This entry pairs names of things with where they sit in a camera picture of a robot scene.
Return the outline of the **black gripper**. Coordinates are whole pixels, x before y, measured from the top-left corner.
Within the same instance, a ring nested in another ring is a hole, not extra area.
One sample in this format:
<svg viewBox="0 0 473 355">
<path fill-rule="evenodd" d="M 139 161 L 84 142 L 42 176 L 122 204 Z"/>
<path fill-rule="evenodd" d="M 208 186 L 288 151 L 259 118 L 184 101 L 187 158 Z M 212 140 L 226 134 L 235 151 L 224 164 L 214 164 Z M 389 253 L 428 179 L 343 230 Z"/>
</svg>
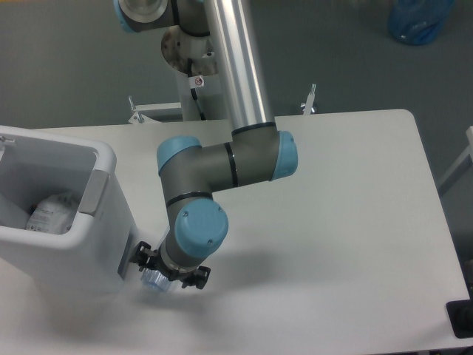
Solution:
<svg viewBox="0 0 473 355">
<path fill-rule="evenodd" d="M 192 270 L 183 270 L 178 266 L 170 266 L 166 263 L 161 249 L 152 249 L 151 246 L 140 241 L 133 249 L 129 257 L 129 262 L 138 267 L 139 272 L 146 269 L 152 271 L 161 271 L 170 281 L 181 281 L 182 288 L 195 287 L 199 290 L 204 289 L 211 269 L 206 266 L 199 266 Z"/>
</svg>

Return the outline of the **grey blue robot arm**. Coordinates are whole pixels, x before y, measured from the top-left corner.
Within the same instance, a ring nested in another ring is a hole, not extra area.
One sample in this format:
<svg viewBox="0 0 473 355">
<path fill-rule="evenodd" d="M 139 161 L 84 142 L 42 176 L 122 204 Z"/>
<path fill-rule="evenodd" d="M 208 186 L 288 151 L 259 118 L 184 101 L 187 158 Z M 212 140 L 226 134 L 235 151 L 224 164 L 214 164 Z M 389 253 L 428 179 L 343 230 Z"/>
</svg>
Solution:
<svg viewBox="0 0 473 355">
<path fill-rule="evenodd" d="M 196 137 L 176 136 L 158 146 L 169 230 L 157 248 L 140 242 L 130 258 L 150 288 L 180 282 L 201 289 L 211 273 L 204 261 L 228 233 L 214 193 L 291 176 L 296 143 L 270 111 L 248 1 L 116 1 L 114 8 L 129 32 L 177 25 L 214 46 L 232 139 L 204 147 Z"/>
</svg>

